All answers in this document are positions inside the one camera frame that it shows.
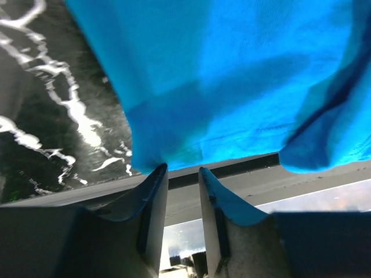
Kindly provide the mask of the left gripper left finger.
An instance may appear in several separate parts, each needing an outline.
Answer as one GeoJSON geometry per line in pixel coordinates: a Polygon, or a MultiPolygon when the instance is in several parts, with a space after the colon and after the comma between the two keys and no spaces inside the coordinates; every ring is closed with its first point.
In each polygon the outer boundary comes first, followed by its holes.
{"type": "Polygon", "coordinates": [[[1,208],[2,277],[158,277],[168,167],[97,210],[1,208]]]}

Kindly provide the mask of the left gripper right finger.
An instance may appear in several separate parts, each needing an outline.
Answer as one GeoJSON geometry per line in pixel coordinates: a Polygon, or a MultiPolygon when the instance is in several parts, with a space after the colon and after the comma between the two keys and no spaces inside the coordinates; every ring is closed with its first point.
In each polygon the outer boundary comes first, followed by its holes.
{"type": "Polygon", "coordinates": [[[267,214],[199,169],[210,277],[369,277],[370,214],[267,214]]]}

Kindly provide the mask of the blue t shirt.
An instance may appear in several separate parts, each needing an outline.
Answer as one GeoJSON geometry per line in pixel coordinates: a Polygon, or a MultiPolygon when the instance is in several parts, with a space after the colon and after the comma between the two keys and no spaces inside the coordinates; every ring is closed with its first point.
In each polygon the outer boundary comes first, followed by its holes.
{"type": "Polygon", "coordinates": [[[369,1],[67,1],[149,173],[370,159],[369,1]]]}

